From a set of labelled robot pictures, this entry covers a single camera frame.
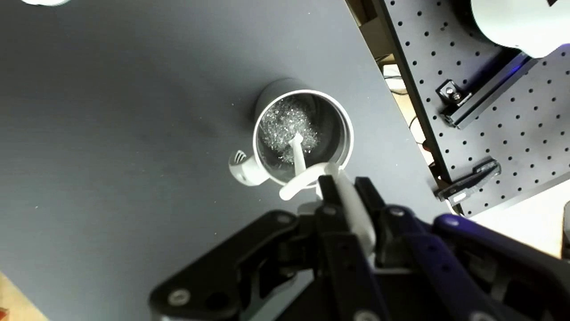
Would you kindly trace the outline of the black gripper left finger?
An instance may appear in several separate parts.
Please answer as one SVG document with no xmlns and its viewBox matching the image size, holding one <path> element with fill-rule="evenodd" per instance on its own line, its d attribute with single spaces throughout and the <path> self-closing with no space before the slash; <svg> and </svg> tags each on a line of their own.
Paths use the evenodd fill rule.
<svg viewBox="0 0 570 321">
<path fill-rule="evenodd" d="M 318 178 L 320 270 L 338 321 L 389 321 L 372 270 L 375 231 L 354 185 L 343 174 Z"/>
</svg>

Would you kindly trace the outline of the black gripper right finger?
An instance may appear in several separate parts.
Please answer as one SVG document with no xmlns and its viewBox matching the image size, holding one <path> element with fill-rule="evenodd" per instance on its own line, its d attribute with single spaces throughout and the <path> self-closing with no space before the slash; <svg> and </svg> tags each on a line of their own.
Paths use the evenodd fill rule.
<svg viewBox="0 0 570 321">
<path fill-rule="evenodd" d="M 368 178 L 357 176 L 354 186 L 377 236 L 377 279 L 389 321 L 516 321 L 411 208 L 386 202 Z"/>
</svg>

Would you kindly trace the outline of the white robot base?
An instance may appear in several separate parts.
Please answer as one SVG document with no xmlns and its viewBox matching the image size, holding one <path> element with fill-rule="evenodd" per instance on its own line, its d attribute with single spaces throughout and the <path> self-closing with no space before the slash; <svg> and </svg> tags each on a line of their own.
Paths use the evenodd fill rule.
<svg viewBox="0 0 570 321">
<path fill-rule="evenodd" d="M 480 33 L 541 58 L 570 42 L 570 0 L 470 0 Z"/>
</svg>

